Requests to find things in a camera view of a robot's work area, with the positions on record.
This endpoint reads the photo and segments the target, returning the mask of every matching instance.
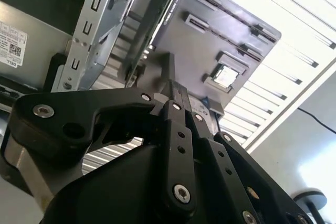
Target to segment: metal hole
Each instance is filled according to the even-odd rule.
[[[181,138],[185,138],[185,135],[184,135],[182,132],[178,132],[178,135],[179,135]]]
[[[91,28],[92,28],[92,23],[89,23],[86,21],[82,32],[86,35],[89,35]]]
[[[229,168],[225,168],[225,171],[228,175],[231,175],[232,174],[232,171],[229,169]]]
[[[112,10],[113,6],[114,6],[114,1],[115,0],[110,0],[109,3],[107,4],[107,9],[108,10]]]
[[[42,113],[42,114],[46,114],[49,112],[49,110],[47,110],[46,108],[39,108],[38,112]]]
[[[179,146],[177,149],[180,153],[182,153],[182,154],[185,153],[185,149],[183,147]]]

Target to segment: screw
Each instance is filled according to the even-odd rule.
[[[33,108],[33,113],[40,118],[50,118],[55,114],[53,108],[45,104],[36,105]]]
[[[199,120],[200,122],[203,121],[203,118],[200,115],[195,115],[195,117],[197,118],[197,120]]]
[[[247,223],[247,224],[257,224],[257,221],[256,221],[256,219],[253,217],[253,215],[250,213],[250,212],[248,212],[248,211],[244,211],[243,212],[243,218],[244,218],[244,220],[245,220],[245,222]]]
[[[299,215],[298,217],[300,221],[302,222],[302,224],[308,224],[307,220],[302,215]]]
[[[142,97],[143,100],[146,100],[146,101],[150,101],[151,100],[151,98],[147,94],[142,94],[141,97]]]
[[[188,189],[182,185],[174,186],[174,196],[181,203],[188,204],[190,202],[190,193]]]
[[[178,104],[176,104],[176,103],[173,103],[173,107],[176,108],[177,110],[181,109],[181,107]]]
[[[226,141],[231,142],[231,138],[228,135],[223,135],[223,137],[226,139]]]

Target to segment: gray metal panel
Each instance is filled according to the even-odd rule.
[[[36,89],[42,88],[52,56],[65,53],[71,36],[3,2],[0,2],[0,21],[28,34],[23,65],[13,68],[0,62],[1,75]]]
[[[94,50],[93,57],[90,61],[88,61],[85,74],[80,80],[78,87],[79,90],[87,90],[88,87],[91,87],[104,70],[110,58],[112,47],[116,43],[116,39],[121,30],[122,24],[123,23],[120,23],[110,32],[106,41],[104,42],[104,45],[98,44],[97,48]]]

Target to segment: expansion slot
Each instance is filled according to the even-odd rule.
[[[261,55],[259,52],[257,52],[257,50],[255,48],[253,48],[252,46],[248,45],[248,44],[243,44],[243,45],[239,45],[237,43],[235,43],[234,41],[232,41],[231,39],[229,39],[228,37],[226,37],[225,35],[223,35],[220,31],[216,30],[215,28],[211,27],[208,23],[200,20],[199,18],[195,17],[192,14],[188,15],[188,18],[185,21],[188,25],[190,25],[191,27],[193,27],[194,29],[205,33],[205,32],[210,32],[213,35],[215,35],[216,37],[228,42],[230,45],[234,46],[235,48],[237,48],[237,50],[241,53],[241,54],[246,54],[247,56],[251,57],[252,59],[261,62]]]
[[[238,20],[239,22],[241,22],[245,26],[249,27],[251,29],[252,34],[254,34],[255,36],[261,35],[262,37],[260,39],[262,39],[263,37],[265,37],[266,39],[268,39],[272,43],[275,43],[277,41],[276,38],[275,38],[275,35],[272,34],[270,31],[268,31],[261,24],[258,24],[256,26],[251,25],[249,22],[243,20],[238,15],[236,15],[233,12],[231,12],[230,10],[226,9],[221,4],[221,2],[219,0],[198,0],[198,1],[200,1],[202,4],[208,6],[212,10],[218,10],[219,9],[222,12],[225,12],[226,14],[228,14],[229,16],[231,16],[232,18]]]

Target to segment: white sticker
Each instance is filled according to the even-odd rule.
[[[14,68],[22,66],[28,35],[0,22],[0,62]]]
[[[208,125],[210,132],[213,135],[215,135],[218,132],[217,125],[213,123],[210,111],[207,109],[207,107],[204,106],[204,104],[199,99],[189,95],[189,100],[192,111],[200,114],[205,119],[205,122]]]

